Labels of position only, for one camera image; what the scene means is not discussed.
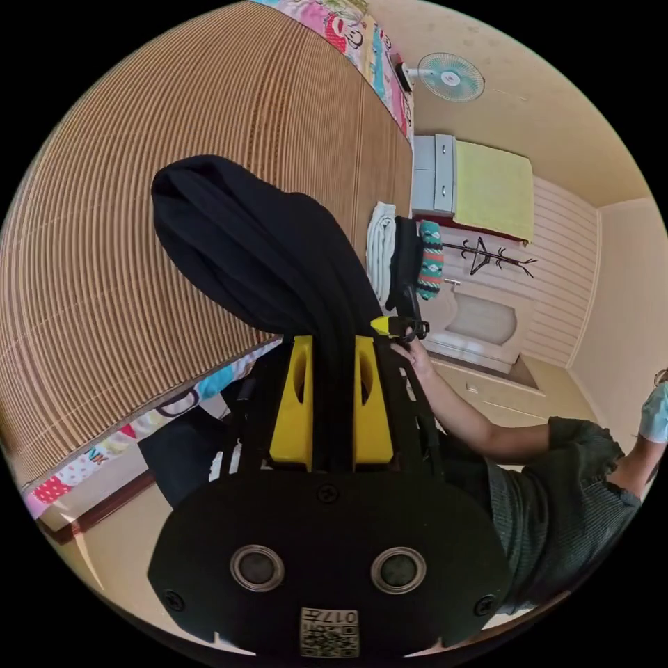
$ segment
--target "woven mat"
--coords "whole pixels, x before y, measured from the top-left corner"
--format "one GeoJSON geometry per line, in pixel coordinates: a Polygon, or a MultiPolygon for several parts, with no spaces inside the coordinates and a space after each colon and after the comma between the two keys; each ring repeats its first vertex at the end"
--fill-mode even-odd
{"type": "Polygon", "coordinates": [[[410,145],[310,29],[243,2],[133,53],[49,137],[2,229],[0,432],[19,486],[269,338],[153,233],[153,175],[202,153],[316,198],[360,259],[378,200],[408,214],[410,145]]]}

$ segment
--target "sticker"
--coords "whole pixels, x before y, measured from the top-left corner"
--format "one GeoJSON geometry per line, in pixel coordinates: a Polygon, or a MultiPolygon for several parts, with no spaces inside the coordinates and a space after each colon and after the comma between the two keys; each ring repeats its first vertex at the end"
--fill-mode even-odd
{"type": "Polygon", "coordinates": [[[322,610],[303,607],[299,622],[302,656],[354,658],[360,655],[357,610],[322,610]]]}

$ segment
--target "yellow object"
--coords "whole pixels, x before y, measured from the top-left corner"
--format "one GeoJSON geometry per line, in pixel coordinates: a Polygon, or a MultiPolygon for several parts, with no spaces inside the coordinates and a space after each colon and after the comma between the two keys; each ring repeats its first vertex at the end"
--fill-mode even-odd
{"type": "Polygon", "coordinates": [[[455,223],[534,238],[534,180],[525,157],[456,140],[455,223]]]}
{"type": "Polygon", "coordinates": [[[355,396],[353,406],[353,462],[387,464],[392,459],[392,438],[374,340],[355,337],[355,396]],[[367,399],[363,401],[362,386],[367,399]]]}
{"type": "Polygon", "coordinates": [[[269,454],[276,463],[313,459],[313,337],[296,336],[269,454]]]}
{"type": "Polygon", "coordinates": [[[390,317],[387,315],[381,315],[379,318],[371,320],[371,327],[373,327],[373,329],[376,330],[378,334],[382,334],[383,336],[389,336],[390,317]]]}

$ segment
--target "hand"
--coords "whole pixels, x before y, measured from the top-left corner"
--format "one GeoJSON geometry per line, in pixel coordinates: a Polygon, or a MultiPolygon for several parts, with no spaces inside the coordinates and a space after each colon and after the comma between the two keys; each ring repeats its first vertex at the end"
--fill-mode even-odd
{"type": "MultiPolygon", "coordinates": [[[[411,331],[412,330],[409,328],[406,333],[410,334],[411,331]]],[[[436,370],[431,364],[427,349],[417,338],[413,339],[408,344],[408,350],[396,343],[392,344],[392,350],[402,357],[405,357],[411,363],[413,371],[415,372],[417,379],[420,381],[420,384],[424,384],[425,381],[428,381],[431,377],[436,375],[436,370]]]]}

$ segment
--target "woman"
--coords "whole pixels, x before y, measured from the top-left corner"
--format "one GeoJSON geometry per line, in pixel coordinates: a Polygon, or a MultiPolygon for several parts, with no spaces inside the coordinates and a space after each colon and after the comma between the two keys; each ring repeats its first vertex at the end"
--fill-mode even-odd
{"type": "Polygon", "coordinates": [[[437,421],[448,482],[490,513],[512,573],[499,612],[549,601],[577,584],[640,506],[668,441],[668,369],[642,408],[626,456],[593,422],[552,417],[535,427],[499,427],[438,375],[416,339],[408,358],[437,421]],[[524,465],[521,472],[501,464],[524,465]]]}

